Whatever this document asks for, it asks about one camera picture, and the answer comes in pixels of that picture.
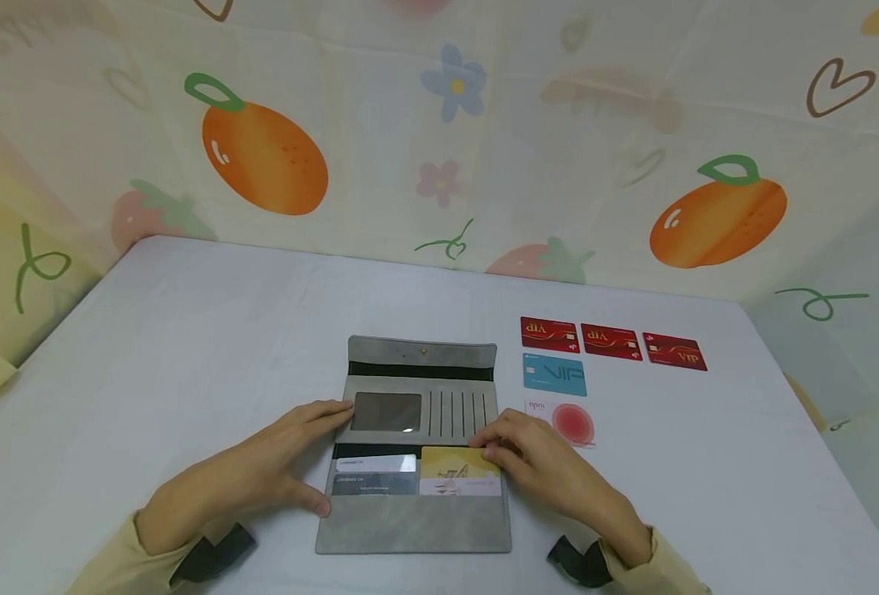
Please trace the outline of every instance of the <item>red circle design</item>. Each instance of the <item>red circle design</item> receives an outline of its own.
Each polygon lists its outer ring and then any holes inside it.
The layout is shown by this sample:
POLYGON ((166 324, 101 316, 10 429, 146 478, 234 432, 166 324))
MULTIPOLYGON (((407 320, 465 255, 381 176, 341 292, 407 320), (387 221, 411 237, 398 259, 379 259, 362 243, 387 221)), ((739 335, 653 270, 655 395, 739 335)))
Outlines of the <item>red circle design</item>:
POLYGON ((592 416, 578 405, 565 402, 554 408, 552 412, 552 427, 571 443, 579 445, 591 444, 595 439, 595 426, 592 425, 592 416))

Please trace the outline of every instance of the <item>black cuff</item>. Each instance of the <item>black cuff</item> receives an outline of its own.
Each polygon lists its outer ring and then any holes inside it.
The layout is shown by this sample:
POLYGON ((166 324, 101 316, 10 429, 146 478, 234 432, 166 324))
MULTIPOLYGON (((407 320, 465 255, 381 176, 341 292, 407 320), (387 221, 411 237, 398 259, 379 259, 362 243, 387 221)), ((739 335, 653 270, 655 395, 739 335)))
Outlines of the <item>black cuff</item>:
POLYGON ((231 565, 237 563, 241 556, 255 549, 256 545, 257 541, 251 537, 251 533, 237 522, 218 545, 213 545, 208 538, 202 537, 178 565, 169 580, 169 586, 176 581, 204 583, 218 578, 231 565))
POLYGON ((601 588, 613 580, 598 541, 591 544, 588 551, 582 555, 575 549, 575 545, 572 545, 571 541, 563 535, 549 552, 548 561, 556 565, 566 577, 569 577, 579 587, 601 588))

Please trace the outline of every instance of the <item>hand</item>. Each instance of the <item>hand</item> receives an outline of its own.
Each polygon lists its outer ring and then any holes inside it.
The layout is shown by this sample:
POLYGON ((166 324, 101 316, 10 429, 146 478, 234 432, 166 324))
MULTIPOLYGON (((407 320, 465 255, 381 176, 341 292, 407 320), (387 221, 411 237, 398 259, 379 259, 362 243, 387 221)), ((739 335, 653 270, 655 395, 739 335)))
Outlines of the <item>hand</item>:
POLYGON ((630 568, 651 559, 651 533, 631 502, 546 421, 506 409, 474 436, 482 457, 523 491, 600 534, 630 568))
POLYGON ((297 480, 290 468, 310 443, 344 425, 352 407, 350 401, 294 407, 245 442, 171 478, 137 515, 136 530, 146 553, 176 550, 222 515, 266 507, 330 514, 327 497, 297 480))

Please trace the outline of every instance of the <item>gray wallet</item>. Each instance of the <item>gray wallet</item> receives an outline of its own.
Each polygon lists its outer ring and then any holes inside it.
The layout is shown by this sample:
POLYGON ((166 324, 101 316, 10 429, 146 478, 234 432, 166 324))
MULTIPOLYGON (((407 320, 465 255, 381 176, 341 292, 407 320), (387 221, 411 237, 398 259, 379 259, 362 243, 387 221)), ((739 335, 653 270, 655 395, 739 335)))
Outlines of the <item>gray wallet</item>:
POLYGON ((316 553, 512 550, 504 477, 498 496, 419 491, 423 446, 465 446, 496 419, 496 346, 353 336, 347 356, 344 399, 354 418, 334 438, 331 514, 321 519, 316 553), (406 455, 410 466, 403 474, 338 470, 338 459, 384 455, 406 455))

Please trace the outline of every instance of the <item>blue vip card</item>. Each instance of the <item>blue vip card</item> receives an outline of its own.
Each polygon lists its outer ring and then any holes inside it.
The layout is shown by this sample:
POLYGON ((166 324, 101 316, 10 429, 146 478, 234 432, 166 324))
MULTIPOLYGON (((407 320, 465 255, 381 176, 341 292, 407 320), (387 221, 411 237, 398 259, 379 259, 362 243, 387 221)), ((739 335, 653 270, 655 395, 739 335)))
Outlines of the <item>blue vip card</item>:
POLYGON ((582 367, 582 362, 577 362, 575 359, 523 353, 522 371, 525 374, 526 388, 579 397, 588 396, 588 391, 585 389, 585 369, 582 367))

